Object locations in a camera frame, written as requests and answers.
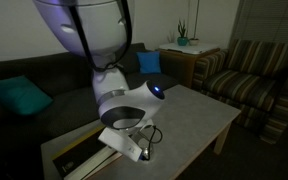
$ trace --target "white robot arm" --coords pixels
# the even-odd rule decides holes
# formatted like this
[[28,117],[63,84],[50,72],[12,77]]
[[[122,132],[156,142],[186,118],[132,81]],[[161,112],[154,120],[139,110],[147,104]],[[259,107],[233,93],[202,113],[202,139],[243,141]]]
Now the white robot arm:
[[93,69],[98,112],[107,126],[99,139],[137,161],[142,149],[130,135],[153,125],[151,118],[161,107],[164,94],[150,82],[129,90],[116,67],[116,51],[125,53],[131,43],[133,0],[33,1],[61,44],[86,57]]

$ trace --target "vase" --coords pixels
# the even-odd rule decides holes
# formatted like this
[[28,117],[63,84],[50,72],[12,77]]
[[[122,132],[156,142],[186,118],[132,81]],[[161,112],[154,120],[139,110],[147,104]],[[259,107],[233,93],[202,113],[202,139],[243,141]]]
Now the vase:
[[198,39],[190,39],[189,44],[190,46],[197,46],[198,41],[199,41]]
[[178,37],[177,38],[177,44],[179,46],[186,46],[187,42],[188,42],[187,37],[183,37],[183,38],[182,37]]

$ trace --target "cable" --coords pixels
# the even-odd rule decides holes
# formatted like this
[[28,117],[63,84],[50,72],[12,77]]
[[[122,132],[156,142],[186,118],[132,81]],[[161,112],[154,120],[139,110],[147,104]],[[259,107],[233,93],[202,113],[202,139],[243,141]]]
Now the cable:
[[[151,137],[150,137],[150,139],[148,139],[143,133],[141,133],[141,132],[139,132],[139,134],[145,139],[145,140],[147,140],[148,141],[148,149],[147,149],[147,151],[148,151],[148,153],[147,153],[147,159],[145,159],[145,160],[147,160],[147,161],[149,161],[150,159],[151,159],[151,144],[157,144],[157,143],[159,143],[159,142],[161,142],[162,141],[162,139],[163,139],[163,133],[162,133],[162,131],[160,130],[160,129],[158,129],[156,126],[153,126],[153,128],[154,128],[154,130],[153,130],[153,133],[152,133],[152,135],[151,135]],[[160,133],[160,139],[158,140],[158,141],[153,141],[153,138],[154,138],[154,135],[155,135],[155,132],[156,131],[158,131],[159,133]]]
[[75,6],[69,6],[69,11],[70,11],[71,16],[73,18],[75,27],[77,29],[77,33],[79,35],[79,38],[81,40],[85,56],[86,56],[88,62],[90,63],[92,69],[94,69],[97,72],[104,72],[104,71],[106,71],[108,69],[115,68],[117,66],[117,63],[122,59],[122,57],[125,55],[126,51],[128,50],[128,48],[130,47],[130,45],[132,43],[132,22],[131,22],[130,12],[129,12],[129,9],[128,9],[128,3],[127,3],[126,0],[122,0],[121,4],[122,4],[122,8],[124,10],[124,13],[123,13],[124,14],[124,19],[126,21],[126,26],[125,26],[126,47],[123,50],[123,53],[119,57],[119,59],[115,60],[115,62],[111,62],[111,63],[106,64],[106,66],[104,68],[97,67],[96,64],[94,63],[91,51],[90,51],[90,49],[88,47],[88,43],[87,43],[87,39],[86,39],[86,36],[85,36],[85,33],[84,33],[82,22],[81,22],[81,19],[80,19],[79,15],[78,15],[76,7]]

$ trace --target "coffee table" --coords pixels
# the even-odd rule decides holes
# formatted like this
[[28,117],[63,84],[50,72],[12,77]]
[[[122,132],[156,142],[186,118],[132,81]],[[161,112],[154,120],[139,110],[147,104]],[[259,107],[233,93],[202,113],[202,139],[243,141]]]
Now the coffee table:
[[[135,163],[122,156],[92,179],[174,179],[214,140],[214,152],[220,154],[240,110],[181,85],[164,93],[165,103],[153,118],[163,132],[163,140],[154,145],[151,160]],[[61,179],[51,156],[99,123],[95,121],[41,145],[45,180]]]

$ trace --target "wall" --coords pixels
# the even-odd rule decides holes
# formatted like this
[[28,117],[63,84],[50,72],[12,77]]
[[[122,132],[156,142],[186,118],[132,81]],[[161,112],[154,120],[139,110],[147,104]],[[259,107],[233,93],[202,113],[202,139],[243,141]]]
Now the wall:
[[[238,1],[201,0],[197,30],[201,41],[227,46]],[[178,20],[187,18],[187,9],[188,0],[135,0],[133,42],[144,42],[148,49],[154,50],[173,41],[178,36]],[[66,50],[31,0],[0,0],[0,61],[59,52]]]

